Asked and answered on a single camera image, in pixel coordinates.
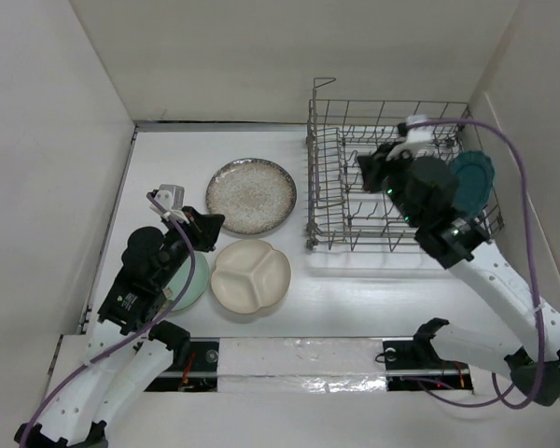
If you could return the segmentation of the speckled brown round plate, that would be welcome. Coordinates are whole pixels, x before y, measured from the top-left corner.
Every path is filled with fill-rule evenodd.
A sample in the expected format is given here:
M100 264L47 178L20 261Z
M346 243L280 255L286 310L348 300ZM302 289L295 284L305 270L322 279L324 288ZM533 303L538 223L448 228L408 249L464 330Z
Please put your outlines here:
M241 235L273 231L290 216L296 183L279 164L257 158L231 161L213 175L205 193L211 214L225 217L224 228Z

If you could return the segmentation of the mint green flower plate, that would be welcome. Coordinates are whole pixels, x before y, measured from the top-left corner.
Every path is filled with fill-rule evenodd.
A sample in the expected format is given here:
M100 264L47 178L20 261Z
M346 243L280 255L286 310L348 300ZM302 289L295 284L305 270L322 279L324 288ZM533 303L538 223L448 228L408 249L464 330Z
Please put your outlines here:
M190 258L187 258L187 260L175 273L175 276L170 280L166 289L164 290L165 296L167 298L167 303L172 309L173 313L180 312L181 310L190 307L194 302L196 302L196 300L198 300L202 296L202 294L208 287L210 277L208 261L205 255L200 252L196 252L195 257L196 267L189 284L189 288L185 292L181 300L176 304L176 306L172 306L172 303L187 282L190 269Z

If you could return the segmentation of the cream divided plate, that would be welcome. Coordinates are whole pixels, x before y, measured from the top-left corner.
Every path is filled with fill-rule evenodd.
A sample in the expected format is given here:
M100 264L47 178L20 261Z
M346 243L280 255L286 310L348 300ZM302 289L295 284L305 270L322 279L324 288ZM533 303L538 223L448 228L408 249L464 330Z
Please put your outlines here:
M243 240L224 248L216 258L210 285L227 310L252 315L279 303L291 282L287 256L263 240Z

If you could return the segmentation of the dark teal scalloped plate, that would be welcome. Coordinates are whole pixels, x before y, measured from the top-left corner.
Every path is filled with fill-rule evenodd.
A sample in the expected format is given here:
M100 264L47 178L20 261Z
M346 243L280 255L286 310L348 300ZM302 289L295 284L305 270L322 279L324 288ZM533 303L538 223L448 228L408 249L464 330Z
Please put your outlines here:
M454 207L467 216L477 217L486 207L496 176L491 158L482 151L465 151L449 163L458 180Z

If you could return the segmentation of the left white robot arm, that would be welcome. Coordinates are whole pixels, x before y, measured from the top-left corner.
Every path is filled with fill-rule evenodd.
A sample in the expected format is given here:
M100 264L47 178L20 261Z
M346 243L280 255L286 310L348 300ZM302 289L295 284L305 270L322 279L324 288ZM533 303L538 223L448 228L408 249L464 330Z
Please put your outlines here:
M166 231L135 230L79 366L44 398L14 440L20 447L106 447L114 422L166 369L189 361L190 334L167 320L164 290L199 252L214 250L225 221L190 206L155 205Z

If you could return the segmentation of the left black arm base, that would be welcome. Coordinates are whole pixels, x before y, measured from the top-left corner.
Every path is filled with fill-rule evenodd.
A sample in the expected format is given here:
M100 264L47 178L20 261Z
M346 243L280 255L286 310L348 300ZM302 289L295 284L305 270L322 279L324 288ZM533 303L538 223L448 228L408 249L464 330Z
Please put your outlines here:
M219 339L193 339L183 364L174 364L146 392L216 392Z

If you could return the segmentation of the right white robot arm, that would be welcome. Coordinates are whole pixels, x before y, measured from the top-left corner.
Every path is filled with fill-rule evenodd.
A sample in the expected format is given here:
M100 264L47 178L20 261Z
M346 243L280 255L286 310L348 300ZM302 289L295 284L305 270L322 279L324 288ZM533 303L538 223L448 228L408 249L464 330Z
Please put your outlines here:
M505 377L530 401L560 398L560 314L505 260L479 220L495 169L481 151L452 161L392 157L393 144L357 156L363 189L384 193L415 230L414 240L442 268L470 287L514 333L506 341L433 318L413 336L413 356L424 367L460 361Z

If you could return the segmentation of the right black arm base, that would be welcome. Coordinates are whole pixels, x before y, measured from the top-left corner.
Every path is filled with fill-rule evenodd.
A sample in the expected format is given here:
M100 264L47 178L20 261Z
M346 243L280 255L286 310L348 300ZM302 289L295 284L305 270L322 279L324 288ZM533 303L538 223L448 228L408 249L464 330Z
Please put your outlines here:
M384 367L390 392L474 389L467 364L428 355L412 339L383 340L374 361Z

